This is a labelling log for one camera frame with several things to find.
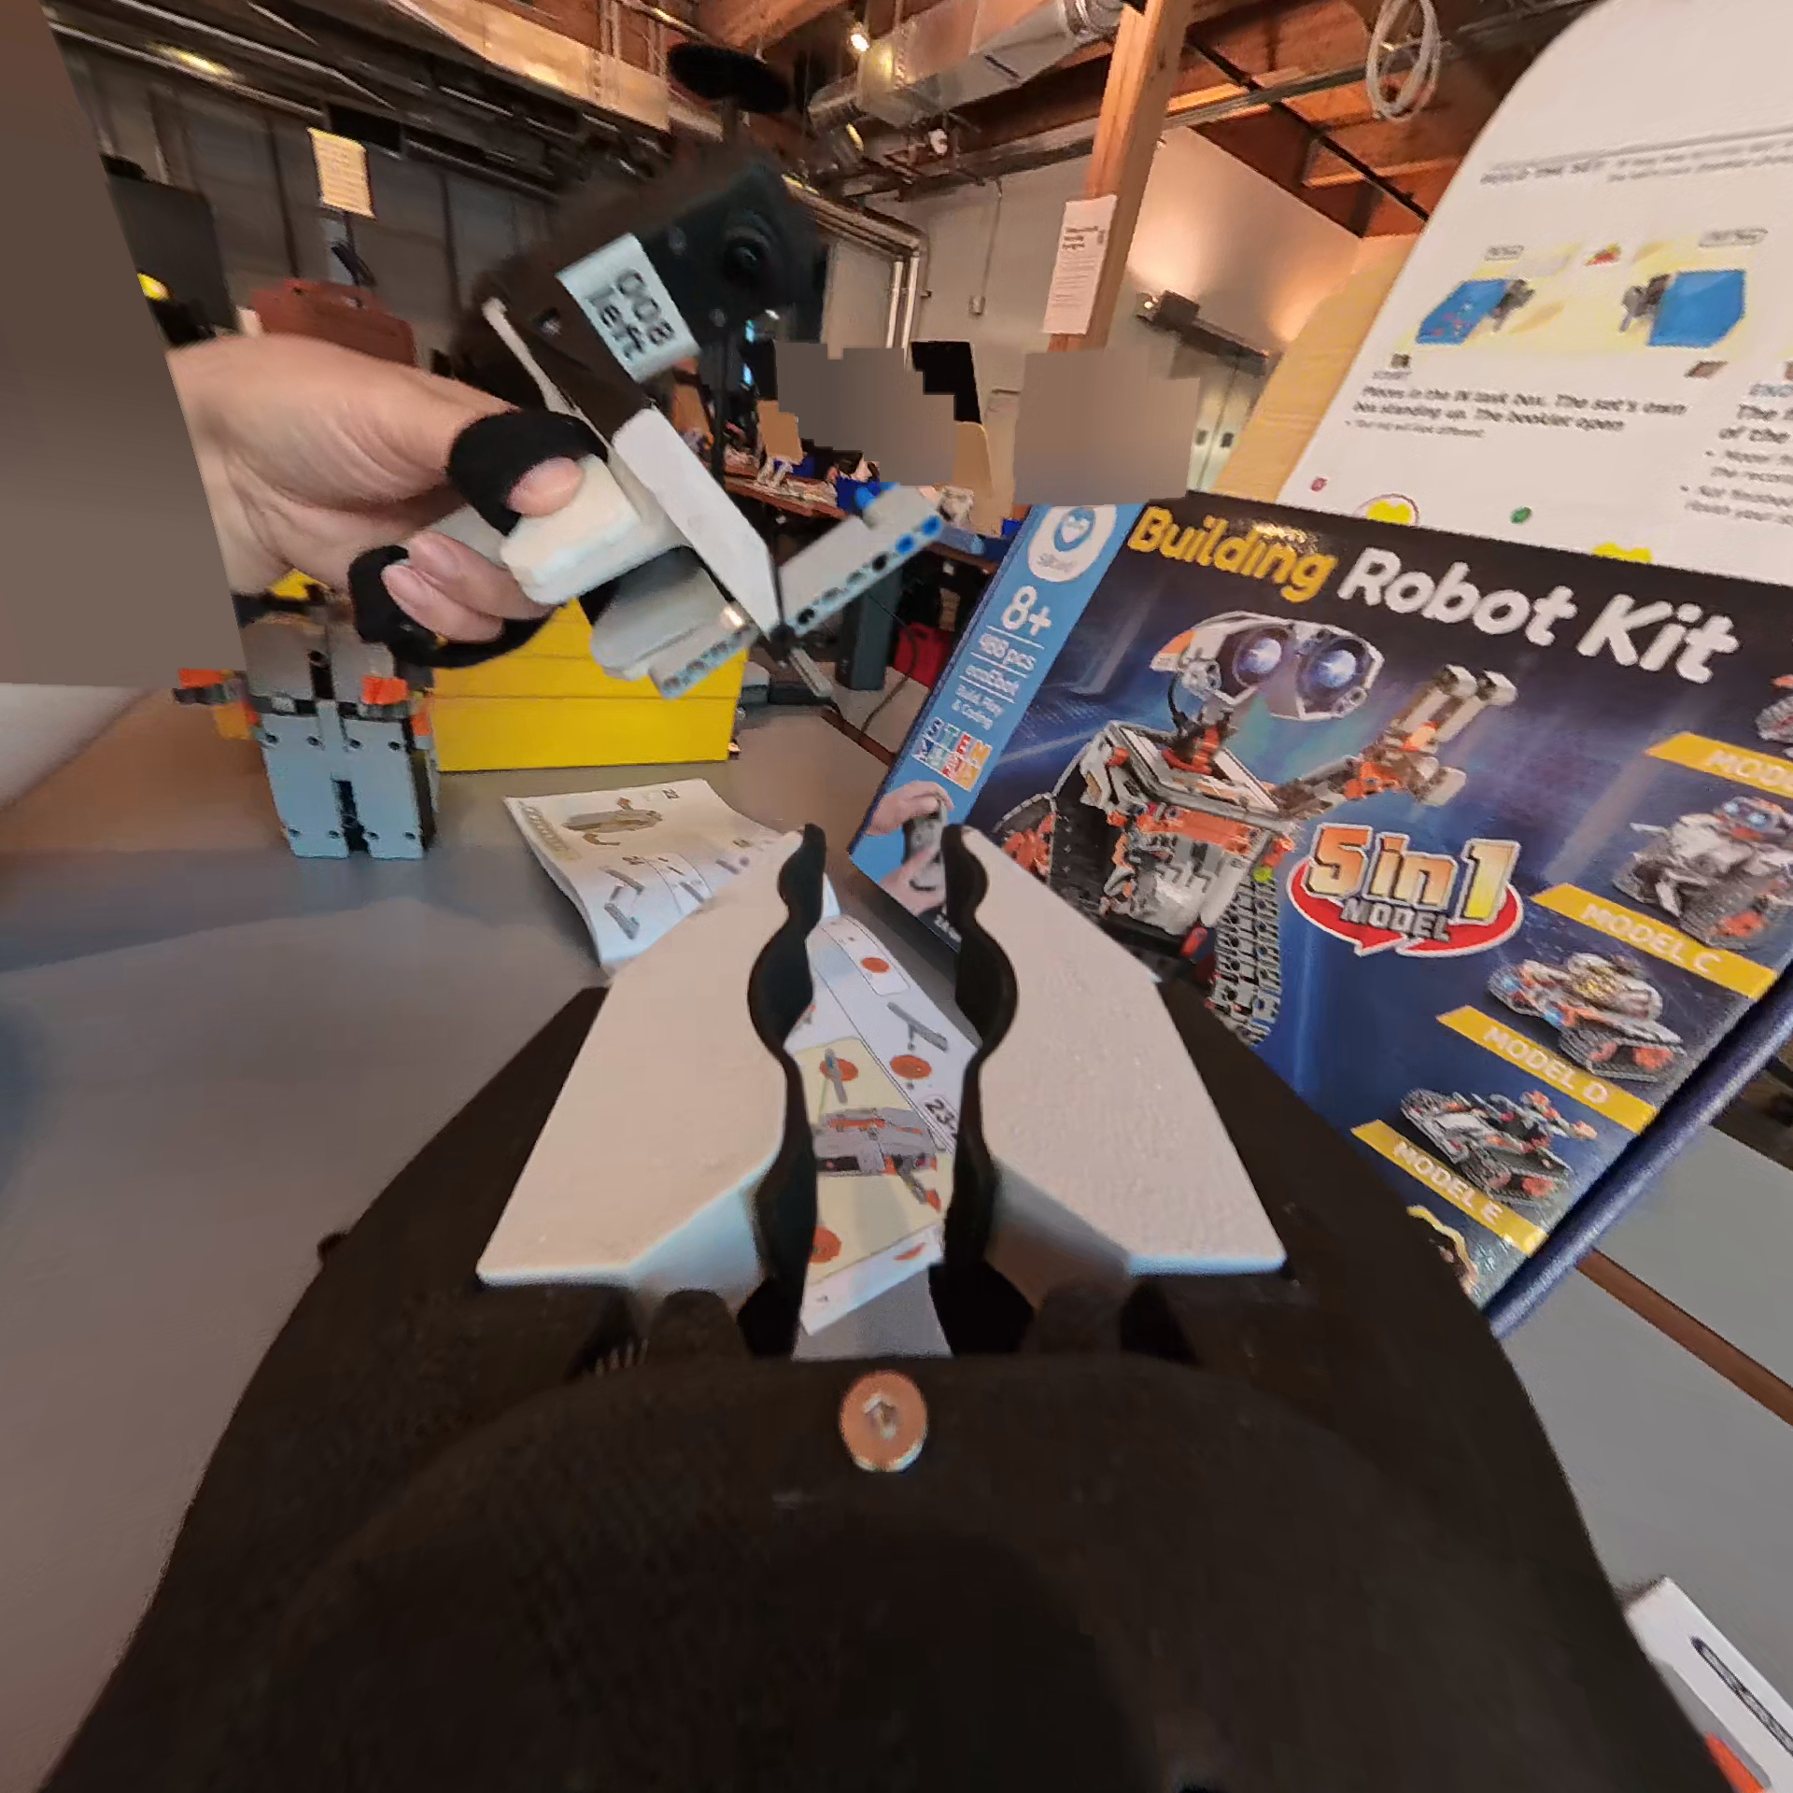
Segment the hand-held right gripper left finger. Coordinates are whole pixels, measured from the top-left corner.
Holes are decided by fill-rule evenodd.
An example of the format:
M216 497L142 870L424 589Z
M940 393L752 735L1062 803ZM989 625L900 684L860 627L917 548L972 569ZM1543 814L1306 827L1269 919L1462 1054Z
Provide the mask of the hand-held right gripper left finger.
M791 1038L815 998L817 827L616 973L478 1260L489 1287L602 1286L650 1319L711 1293L789 1357L815 1249L813 1126Z

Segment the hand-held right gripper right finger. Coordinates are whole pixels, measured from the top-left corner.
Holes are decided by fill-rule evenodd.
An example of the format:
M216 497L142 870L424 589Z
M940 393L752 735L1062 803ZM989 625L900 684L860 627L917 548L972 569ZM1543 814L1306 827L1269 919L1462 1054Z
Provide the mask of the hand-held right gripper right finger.
M941 864L976 1033L937 1267L948 1351L1014 1351L1064 1286L1281 1270L1156 976L977 831L951 827Z

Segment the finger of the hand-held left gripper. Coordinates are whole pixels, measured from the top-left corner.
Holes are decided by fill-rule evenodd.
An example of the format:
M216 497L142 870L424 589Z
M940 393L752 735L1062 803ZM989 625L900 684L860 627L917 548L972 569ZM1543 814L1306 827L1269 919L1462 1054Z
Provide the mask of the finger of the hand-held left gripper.
M613 434L613 477L646 516L676 531L763 637L776 632L777 567L765 540L656 405Z
M746 653L754 623L695 551L665 551L588 594L589 651L613 681L676 701Z

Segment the grey perforated toy beam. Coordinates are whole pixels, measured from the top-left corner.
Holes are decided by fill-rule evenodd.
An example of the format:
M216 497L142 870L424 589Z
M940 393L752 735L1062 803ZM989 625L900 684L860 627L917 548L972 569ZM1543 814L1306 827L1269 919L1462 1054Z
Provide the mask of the grey perforated toy beam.
M832 523L777 569L781 625L795 639L817 632L928 548L944 527L930 490L888 486L863 512Z

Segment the grey desk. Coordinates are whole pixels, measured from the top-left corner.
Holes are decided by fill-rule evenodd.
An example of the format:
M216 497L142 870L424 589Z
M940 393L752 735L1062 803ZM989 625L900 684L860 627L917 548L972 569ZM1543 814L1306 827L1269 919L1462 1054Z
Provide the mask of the grey desk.
M154 699L5 811L5 1790L109 1679L319 1269L592 978L508 792L420 862L300 860L260 759ZM1512 1337L1605 1569L1676 1579L1789 1695L1789 1170L1701 1129Z

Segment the person's left hand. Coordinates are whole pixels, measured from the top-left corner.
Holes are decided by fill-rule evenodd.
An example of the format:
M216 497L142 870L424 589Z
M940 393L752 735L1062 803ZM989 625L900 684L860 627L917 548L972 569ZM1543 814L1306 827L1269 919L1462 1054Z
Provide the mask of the person's left hand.
M172 349L167 370L235 595L292 572L345 591L362 554L403 546L384 586L436 637L483 643L546 618L511 572L436 527L461 506L452 446L504 400L289 335Z

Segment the yellow plastic bin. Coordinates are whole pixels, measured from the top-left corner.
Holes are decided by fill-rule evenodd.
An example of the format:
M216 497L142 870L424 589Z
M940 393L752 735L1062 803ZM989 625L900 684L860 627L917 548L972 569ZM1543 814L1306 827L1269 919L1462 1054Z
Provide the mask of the yellow plastic bin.
M562 612L512 656L403 678L384 651L334 634L339 622L334 595L302 574L239 605L242 706L266 756L348 748L473 773L708 764L732 749L744 657L667 701L650 680L604 674L584 618Z

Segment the open instruction booklet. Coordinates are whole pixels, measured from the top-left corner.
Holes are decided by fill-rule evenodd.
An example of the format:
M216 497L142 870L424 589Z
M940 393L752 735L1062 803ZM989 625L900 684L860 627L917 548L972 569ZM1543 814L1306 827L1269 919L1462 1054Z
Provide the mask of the open instruction booklet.
M588 923L604 992L779 838L700 779L511 799L508 811ZM897 955L839 910L830 883L809 958L813 1003L789 1047L817 1167L800 1327L844 1338L856 1327L851 1314L940 1262L972 1041Z

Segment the grey toy robot assembly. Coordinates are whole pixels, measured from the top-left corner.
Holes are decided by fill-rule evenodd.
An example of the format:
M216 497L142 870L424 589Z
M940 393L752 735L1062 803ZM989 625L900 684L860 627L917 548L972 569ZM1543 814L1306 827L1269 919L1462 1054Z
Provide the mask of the grey toy robot assembly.
M346 599L302 574L232 607L239 664L183 668L174 699L258 748L294 857L424 860L441 794L430 674L365 643Z

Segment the dark blue toy kit box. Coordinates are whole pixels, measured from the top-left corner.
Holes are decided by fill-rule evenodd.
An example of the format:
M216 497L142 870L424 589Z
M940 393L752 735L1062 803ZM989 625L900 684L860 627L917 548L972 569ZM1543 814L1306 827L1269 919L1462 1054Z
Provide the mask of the dark blue toy kit box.
M1789 1033L1789 586L1189 495L1038 508L850 857L991 840L1510 1331Z

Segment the white instruction board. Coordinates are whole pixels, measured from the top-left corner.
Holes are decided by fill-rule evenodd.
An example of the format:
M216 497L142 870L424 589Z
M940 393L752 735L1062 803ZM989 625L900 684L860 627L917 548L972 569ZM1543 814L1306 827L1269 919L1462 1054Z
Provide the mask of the white instruction board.
M1279 497L1787 587L1792 4L1568 26L1464 157Z

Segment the silver air duct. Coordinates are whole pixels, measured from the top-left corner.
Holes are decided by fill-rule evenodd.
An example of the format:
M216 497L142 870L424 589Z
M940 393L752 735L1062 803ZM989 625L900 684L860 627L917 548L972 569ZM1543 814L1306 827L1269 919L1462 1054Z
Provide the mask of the silver air duct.
M909 16L807 105L817 133L871 120L912 129L1031 84L1111 41L1125 3L941 3Z

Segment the wooden post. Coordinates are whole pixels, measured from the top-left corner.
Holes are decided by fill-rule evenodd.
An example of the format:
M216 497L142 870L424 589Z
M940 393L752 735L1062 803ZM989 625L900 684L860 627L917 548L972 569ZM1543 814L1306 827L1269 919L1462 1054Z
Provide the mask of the wooden post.
M1194 3L1149 3L1118 24L1082 190L1091 206L1113 198L1106 250L1091 275L1085 332L1053 333L1049 349L1055 352L1108 346L1194 16Z

